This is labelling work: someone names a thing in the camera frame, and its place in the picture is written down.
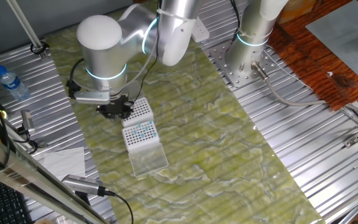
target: aluminum profile table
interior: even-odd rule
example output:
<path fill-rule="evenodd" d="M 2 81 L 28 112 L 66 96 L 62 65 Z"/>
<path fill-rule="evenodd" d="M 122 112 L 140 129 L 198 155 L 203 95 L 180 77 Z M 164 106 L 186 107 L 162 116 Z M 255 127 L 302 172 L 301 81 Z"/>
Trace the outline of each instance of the aluminum profile table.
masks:
<path fill-rule="evenodd" d="M 248 0 L 237 0 L 240 14 Z M 209 54 L 213 47 L 231 40 L 237 19 L 229 1 L 205 0 L 199 13 L 210 37 L 200 47 Z M 281 67 L 295 74 L 273 50 L 268 53 Z M 235 87 L 217 67 L 224 82 L 276 152 L 311 204 L 327 222 L 358 205 L 358 149 L 347 150 L 344 141 L 358 133 L 357 124 L 328 105 L 294 107 L 279 102 L 266 84 L 256 78 Z M 269 75 L 272 85 L 292 101 L 315 101 L 308 87 L 279 68 Z M 347 203 L 353 196 L 357 199 Z M 336 208 L 345 206 L 336 212 Z"/>
<path fill-rule="evenodd" d="M 236 2 L 241 14 L 248 1 Z M 209 56 L 212 47 L 231 39 L 237 19 L 227 0 L 204 0 L 199 17 L 210 32 L 210 38 L 200 43 L 200 47 Z M 268 52 L 287 72 L 294 75 L 278 55 L 272 50 Z M 42 163 L 46 153 L 85 147 L 86 176 L 97 179 L 98 171 L 51 57 L 41 60 L 29 51 L 29 46 L 25 46 L 0 55 L 0 64 L 13 68 L 31 92 L 29 100 L 17 102 L 0 85 L 0 102 L 9 112 L 9 121 L 16 127 L 20 126 L 20 110 L 30 110 L 37 132 L 33 138 L 48 144 L 48 149 L 39 150 L 34 157 Z M 355 122 L 326 105 L 283 105 L 272 96 L 261 80 L 256 79 L 237 88 L 230 83 L 226 74 L 220 69 L 218 72 L 327 222 L 358 205 L 357 199 L 347 205 L 345 210 L 326 216 L 358 193 L 358 151 L 349 153 L 343 145 L 350 135 L 358 132 Z M 311 90 L 280 70 L 271 74 L 270 80 L 278 93 L 289 100 L 317 100 Z M 91 197 L 90 202 L 104 218 L 114 216 L 107 198 Z M 26 204 L 33 220 L 63 219 L 29 198 Z"/>
<path fill-rule="evenodd" d="M 8 120 L 15 127 L 21 126 L 21 110 L 30 110 L 36 133 L 31 139 L 45 141 L 48 148 L 39 149 L 33 154 L 41 164 L 44 155 L 50 152 L 84 147 L 85 171 L 87 178 L 98 179 L 99 174 L 92 160 L 80 125 L 74 115 L 56 66 L 49 54 L 48 58 L 40 59 L 29 50 L 29 46 L 21 47 L 0 55 L 0 65 L 14 69 L 25 86 L 30 90 L 30 98 L 16 101 L 0 84 L 0 103 L 8 112 Z M 103 218 L 115 220 L 114 212 L 107 197 L 89 196 L 89 201 Z M 33 221 L 42 218 L 56 220 L 61 223 L 64 217 L 32 200 L 25 199 Z"/>

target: robotic arm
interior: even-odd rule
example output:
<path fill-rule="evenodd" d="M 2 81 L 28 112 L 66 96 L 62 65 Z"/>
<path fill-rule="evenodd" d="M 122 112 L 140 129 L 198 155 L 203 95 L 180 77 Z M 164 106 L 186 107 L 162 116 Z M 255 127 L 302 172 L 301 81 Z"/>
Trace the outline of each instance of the robotic arm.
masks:
<path fill-rule="evenodd" d="M 116 105 L 127 86 L 127 61 L 136 54 L 156 57 L 174 66 L 184 56 L 202 0 L 159 0 L 160 8 L 150 12 L 139 4 L 130 6 L 118 21 L 108 16 L 91 16 L 78 26 L 77 39 L 96 89 L 76 92 L 80 103 Z M 259 62 L 277 16 L 288 0 L 251 0 L 244 10 L 237 39 L 226 52 L 227 64 L 239 73 L 252 72 Z"/>

